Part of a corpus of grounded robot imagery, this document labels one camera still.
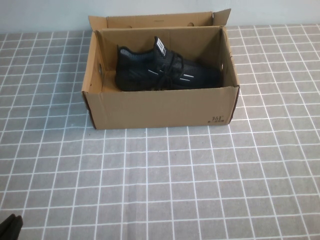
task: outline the shoe label tag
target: shoe label tag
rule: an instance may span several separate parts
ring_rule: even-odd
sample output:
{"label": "shoe label tag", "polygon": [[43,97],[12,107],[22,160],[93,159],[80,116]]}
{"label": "shoe label tag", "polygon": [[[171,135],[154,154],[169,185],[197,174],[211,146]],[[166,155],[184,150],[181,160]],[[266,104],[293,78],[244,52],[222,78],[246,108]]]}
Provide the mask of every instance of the shoe label tag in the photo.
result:
{"label": "shoe label tag", "polygon": [[160,52],[162,53],[162,55],[165,57],[167,50],[165,48],[165,45],[160,40],[160,38],[158,38],[158,41],[156,42],[156,45],[158,46],[158,48],[159,48]]}

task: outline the cardboard box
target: cardboard box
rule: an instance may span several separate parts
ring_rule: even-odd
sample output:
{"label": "cardboard box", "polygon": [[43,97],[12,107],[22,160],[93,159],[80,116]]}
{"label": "cardboard box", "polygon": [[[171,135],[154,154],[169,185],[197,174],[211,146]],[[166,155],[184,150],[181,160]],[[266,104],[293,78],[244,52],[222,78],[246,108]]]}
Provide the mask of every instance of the cardboard box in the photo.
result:
{"label": "cardboard box", "polygon": [[[93,33],[82,95],[95,128],[229,124],[240,90],[224,27],[229,14],[230,9],[216,13],[90,16]],[[153,47],[154,36],[186,59],[221,69],[223,87],[136,92],[117,89],[117,45],[146,51]]]}

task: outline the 361 logo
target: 361 logo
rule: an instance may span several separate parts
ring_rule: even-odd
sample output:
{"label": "361 logo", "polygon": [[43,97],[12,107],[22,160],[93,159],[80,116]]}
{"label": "361 logo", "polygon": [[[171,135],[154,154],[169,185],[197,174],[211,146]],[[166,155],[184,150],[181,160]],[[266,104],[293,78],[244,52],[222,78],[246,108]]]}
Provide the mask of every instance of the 361 logo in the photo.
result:
{"label": "361 logo", "polygon": [[224,120],[224,116],[213,116],[212,119],[210,121],[208,121],[209,123],[223,123]]}

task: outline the box lid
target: box lid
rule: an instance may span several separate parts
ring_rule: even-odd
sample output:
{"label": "box lid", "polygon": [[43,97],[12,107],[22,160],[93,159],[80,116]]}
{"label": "box lid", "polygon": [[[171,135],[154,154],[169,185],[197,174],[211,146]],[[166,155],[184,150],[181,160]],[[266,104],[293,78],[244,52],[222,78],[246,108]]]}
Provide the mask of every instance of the box lid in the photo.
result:
{"label": "box lid", "polygon": [[89,16],[93,31],[117,28],[165,28],[165,27],[203,27],[224,26],[231,9],[218,12],[196,12],[140,16]]}

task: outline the black sneaker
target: black sneaker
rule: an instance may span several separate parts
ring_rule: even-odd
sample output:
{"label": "black sneaker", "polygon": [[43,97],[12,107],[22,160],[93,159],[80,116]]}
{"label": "black sneaker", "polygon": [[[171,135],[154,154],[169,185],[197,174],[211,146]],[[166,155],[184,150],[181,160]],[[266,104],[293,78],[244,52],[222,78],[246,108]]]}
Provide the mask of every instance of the black sneaker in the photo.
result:
{"label": "black sneaker", "polygon": [[184,59],[155,37],[153,49],[146,52],[118,47],[115,84],[122,91],[133,92],[219,88],[222,81],[218,69]]}

